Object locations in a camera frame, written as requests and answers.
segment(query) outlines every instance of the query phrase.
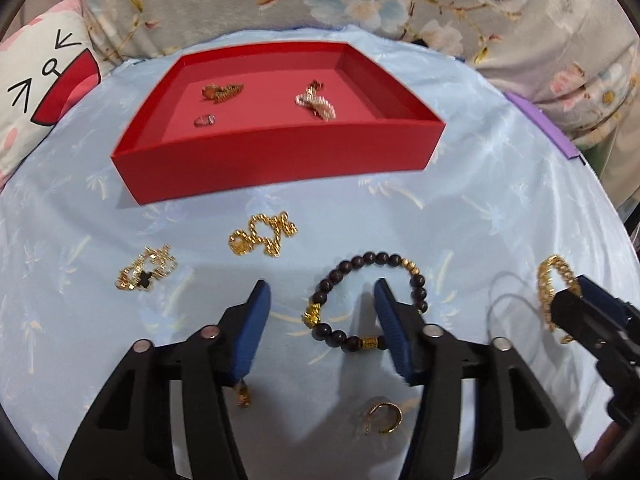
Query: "purple object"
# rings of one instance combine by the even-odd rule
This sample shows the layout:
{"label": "purple object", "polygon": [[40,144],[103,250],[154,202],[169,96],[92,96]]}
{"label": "purple object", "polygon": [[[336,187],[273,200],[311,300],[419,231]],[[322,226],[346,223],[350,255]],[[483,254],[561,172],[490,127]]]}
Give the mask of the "purple object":
{"label": "purple object", "polygon": [[580,156],[578,148],[574,146],[562,130],[553,124],[536,105],[530,103],[524,97],[520,97],[519,95],[511,92],[505,92],[504,95],[544,132],[544,134],[556,145],[558,150],[562,152],[567,160]]}

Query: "jewelry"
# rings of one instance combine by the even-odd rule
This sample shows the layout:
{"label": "jewelry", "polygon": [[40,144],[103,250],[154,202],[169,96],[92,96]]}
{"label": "jewelry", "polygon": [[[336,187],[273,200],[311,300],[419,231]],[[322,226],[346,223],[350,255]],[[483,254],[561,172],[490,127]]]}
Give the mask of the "jewelry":
{"label": "jewelry", "polygon": [[321,280],[318,284],[318,290],[309,300],[308,307],[302,315],[302,321],[311,329],[311,335],[316,341],[325,341],[332,348],[338,346],[345,352],[357,352],[361,349],[386,350],[386,341],[383,335],[359,338],[358,336],[347,335],[342,330],[333,330],[328,323],[320,321],[320,308],[326,303],[327,294],[331,292],[334,285],[340,283],[344,276],[352,270],[361,269],[364,266],[377,264],[379,266],[388,265],[389,267],[404,267],[411,274],[409,284],[414,288],[411,297],[414,300],[414,307],[421,313],[425,313],[429,307],[425,298],[427,297],[427,289],[424,288],[425,279],[420,274],[420,269],[414,262],[403,258],[400,254],[373,253],[371,251],[364,253],[362,256],[354,256],[351,261],[344,260],[338,264],[337,268],[329,272],[329,275]]}
{"label": "jewelry", "polygon": [[193,121],[194,126],[213,126],[216,124],[216,117],[211,114],[204,114]]}
{"label": "jewelry", "polygon": [[[273,230],[273,238],[258,236],[255,230],[256,222],[262,222]],[[298,232],[295,224],[289,222],[289,216],[285,211],[276,216],[267,216],[265,214],[254,215],[249,218],[248,233],[246,231],[237,230],[231,233],[229,237],[229,247],[238,256],[243,256],[253,251],[256,246],[264,245],[264,254],[280,256],[280,241],[282,234],[287,238],[291,238]]]}
{"label": "jewelry", "polygon": [[390,428],[386,428],[386,430],[379,430],[378,433],[381,433],[381,434],[391,433],[392,431],[397,430],[400,427],[400,424],[402,424],[402,410],[400,409],[400,406],[396,406],[392,402],[379,402],[367,412],[367,427],[365,428],[364,434],[369,434],[371,417],[377,410],[382,408],[382,406],[388,406],[393,410],[393,412],[396,414],[396,421],[393,423],[393,425]]}
{"label": "jewelry", "polygon": [[333,121],[335,119],[335,109],[324,97],[316,95],[324,85],[315,79],[306,87],[306,93],[296,95],[296,104],[311,110],[316,117],[323,121]]}
{"label": "jewelry", "polygon": [[202,96],[205,99],[213,101],[213,104],[218,105],[237,96],[243,88],[244,85],[242,84],[226,86],[210,84],[202,87]]}
{"label": "jewelry", "polygon": [[[557,326],[551,320],[551,302],[556,295],[551,282],[551,269],[555,269],[564,281],[567,288],[578,297],[582,297],[580,283],[575,279],[575,274],[566,260],[558,254],[552,254],[538,267],[538,299],[542,306],[542,316],[549,332],[553,332]],[[570,343],[574,338],[565,335],[560,341],[563,345]]]}
{"label": "jewelry", "polygon": [[[122,269],[116,280],[116,287],[120,290],[148,289],[151,286],[151,279],[160,280],[174,272],[178,263],[169,254],[170,245],[163,245],[162,249],[150,249],[145,247],[145,251],[140,254],[132,264]],[[145,263],[149,263],[154,268],[149,271],[145,269]]]}
{"label": "jewelry", "polygon": [[236,398],[238,402],[238,408],[246,408],[251,404],[251,396],[249,395],[249,388],[246,386],[244,379],[240,379],[238,384],[234,387],[236,391]]}

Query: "blue gripper pad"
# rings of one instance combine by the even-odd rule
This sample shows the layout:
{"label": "blue gripper pad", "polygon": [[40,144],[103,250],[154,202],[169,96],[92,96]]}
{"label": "blue gripper pad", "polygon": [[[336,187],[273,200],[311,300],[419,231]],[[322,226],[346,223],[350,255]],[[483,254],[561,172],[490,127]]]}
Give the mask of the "blue gripper pad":
{"label": "blue gripper pad", "polygon": [[[386,345],[391,353],[391,359],[394,362],[396,372],[407,383],[414,383],[414,363],[411,354],[411,341],[402,322],[399,318],[398,307],[408,307],[407,305],[399,304],[394,298],[389,286],[386,284],[386,280],[381,278],[377,280],[374,286],[374,306],[380,325],[382,326],[382,332],[385,334]],[[420,316],[417,311],[411,312],[416,316]]]}
{"label": "blue gripper pad", "polygon": [[246,302],[247,313],[244,324],[236,336],[234,353],[229,373],[237,383],[251,369],[255,353],[271,310],[271,289],[269,284],[260,280]]}
{"label": "blue gripper pad", "polygon": [[578,276],[578,283],[582,289],[582,297],[599,309],[620,328],[626,327],[626,304],[614,298],[601,286],[593,283],[586,276]]}

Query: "beaded bracelet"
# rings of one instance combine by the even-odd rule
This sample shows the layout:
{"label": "beaded bracelet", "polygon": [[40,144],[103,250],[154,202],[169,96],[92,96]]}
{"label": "beaded bracelet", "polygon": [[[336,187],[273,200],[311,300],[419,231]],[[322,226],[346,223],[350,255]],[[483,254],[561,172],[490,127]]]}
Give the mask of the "beaded bracelet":
{"label": "beaded bracelet", "polygon": [[311,335],[317,341],[325,341],[332,348],[338,346],[345,352],[357,352],[361,349],[386,350],[385,337],[373,336],[359,338],[356,335],[347,336],[342,330],[332,330],[328,323],[320,321],[320,308],[326,303],[327,294],[331,292],[335,285],[340,283],[344,276],[352,270],[361,269],[364,266],[378,264],[379,266],[388,265],[389,267],[404,267],[411,274],[409,284],[414,288],[411,297],[414,300],[414,306],[421,312],[425,313],[427,308],[427,290],[424,288],[425,279],[420,274],[420,269],[414,262],[403,258],[400,254],[373,253],[371,251],[364,253],[362,256],[354,256],[351,261],[344,260],[338,266],[329,272],[329,275],[318,283],[318,290],[309,300],[308,307],[302,315],[302,321],[311,329]]}

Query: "dark bead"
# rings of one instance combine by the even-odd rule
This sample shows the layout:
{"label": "dark bead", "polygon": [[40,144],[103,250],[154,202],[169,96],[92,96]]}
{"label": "dark bead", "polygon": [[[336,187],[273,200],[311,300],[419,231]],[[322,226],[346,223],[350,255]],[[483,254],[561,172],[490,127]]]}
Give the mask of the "dark bead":
{"label": "dark bead", "polygon": [[338,265],[338,270],[343,274],[349,274],[353,270],[353,266],[349,260],[344,260]]}
{"label": "dark bead", "polygon": [[138,278],[138,286],[141,286],[142,288],[148,288],[148,286],[151,285],[151,276],[151,272],[146,272],[146,270],[140,272],[140,277]]}
{"label": "dark bead", "polygon": [[347,341],[347,335],[342,330],[334,330],[325,341],[332,348],[338,348]]}
{"label": "dark bead", "polygon": [[354,256],[351,259],[351,266],[356,270],[361,269],[364,267],[364,258],[362,256]]}
{"label": "dark bead", "polygon": [[311,297],[311,301],[313,301],[314,303],[319,303],[320,305],[324,305],[326,303],[326,292],[323,292],[322,290],[318,290]]}
{"label": "dark bead", "polygon": [[342,273],[338,270],[338,269],[334,269],[331,272],[329,272],[329,281],[332,282],[334,285],[337,285],[338,283],[340,283],[342,281]]}
{"label": "dark bead", "polygon": [[376,253],[372,253],[371,251],[367,251],[362,255],[362,257],[364,259],[365,265],[371,265],[373,262],[376,261]]}
{"label": "dark bead", "polygon": [[392,254],[389,256],[389,261],[387,262],[391,267],[397,267],[402,262],[402,256],[400,254]]}
{"label": "dark bead", "polygon": [[325,279],[319,283],[318,288],[323,292],[331,292],[332,290],[334,290],[334,284],[329,280]]}
{"label": "dark bead", "polygon": [[341,348],[345,352],[357,352],[362,348],[362,339],[356,335],[348,337],[347,340],[342,343]]}
{"label": "dark bead", "polygon": [[424,276],[421,274],[414,274],[409,280],[409,285],[414,287],[424,286]]}
{"label": "dark bead", "polygon": [[376,263],[379,265],[385,265],[389,261],[389,255],[387,253],[376,254]]}
{"label": "dark bead", "polygon": [[424,314],[425,312],[427,312],[427,309],[429,308],[429,305],[424,300],[416,301],[414,305],[420,311],[421,314]]}
{"label": "dark bead", "polygon": [[425,288],[419,286],[411,291],[411,297],[414,298],[414,301],[421,301],[427,297],[427,291]]}
{"label": "dark bead", "polygon": [[328,323],[318,323],[311,329],[311,336],[316,341],[324,341],[331,335],[331,326]]}

